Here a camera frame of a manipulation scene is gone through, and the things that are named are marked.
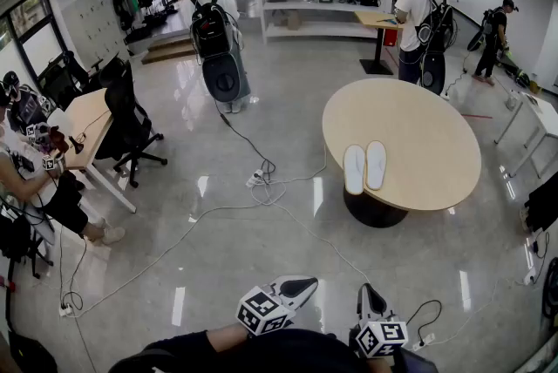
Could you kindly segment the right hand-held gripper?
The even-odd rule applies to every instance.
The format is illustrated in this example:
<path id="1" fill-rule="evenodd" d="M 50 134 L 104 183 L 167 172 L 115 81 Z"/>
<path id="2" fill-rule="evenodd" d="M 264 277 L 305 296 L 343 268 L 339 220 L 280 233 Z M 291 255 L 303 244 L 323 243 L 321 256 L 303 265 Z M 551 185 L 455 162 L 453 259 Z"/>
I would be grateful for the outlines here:
<path id="1" fill-rule="evenodd" d="M 374 314 L 383 316 L 386 310 L 383 296 L 370 283 L 363 284 L 357 295 L 357 315 L 360 319 L 349 333 L 349 345 L 359 357 L 393 356 L 409 341 L 405 322 L 374 318 Z"/>

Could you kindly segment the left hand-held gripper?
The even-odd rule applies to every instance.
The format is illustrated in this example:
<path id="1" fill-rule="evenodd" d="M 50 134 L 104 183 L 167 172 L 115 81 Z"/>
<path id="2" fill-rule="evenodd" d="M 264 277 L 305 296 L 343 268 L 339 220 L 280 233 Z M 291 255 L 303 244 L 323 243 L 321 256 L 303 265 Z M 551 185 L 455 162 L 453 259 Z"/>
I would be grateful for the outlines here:
<path id="1" fill-rule="evenodd" d="M 307 275 L 282 275 L 270 284 L 253 287 L 239 301 L 237 321 L 250 336 L 284 329 L 314 294 L 318 279 Z"/>

